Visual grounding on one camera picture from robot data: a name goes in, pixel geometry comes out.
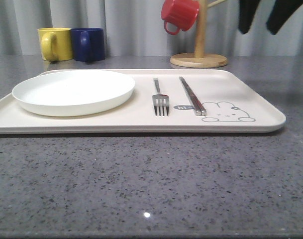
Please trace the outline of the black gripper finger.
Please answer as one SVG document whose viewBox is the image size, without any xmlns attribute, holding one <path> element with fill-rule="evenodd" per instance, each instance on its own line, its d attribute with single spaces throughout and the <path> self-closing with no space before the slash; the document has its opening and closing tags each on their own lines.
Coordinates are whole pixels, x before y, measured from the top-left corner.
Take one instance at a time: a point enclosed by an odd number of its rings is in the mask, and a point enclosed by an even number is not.
<svg viewBox="0 0 303 239">
<path fill-rule="evenodd" d="M 266 22 L 272 35 L 276 35 L 293 13 L 303 5 L 303 0 L 277 0 Z"/>
<path fill-rule="evenodd" d="M 247 34 L 253 22 L 260 0 L 239 0 L 238 30 Z"/>
</svg>

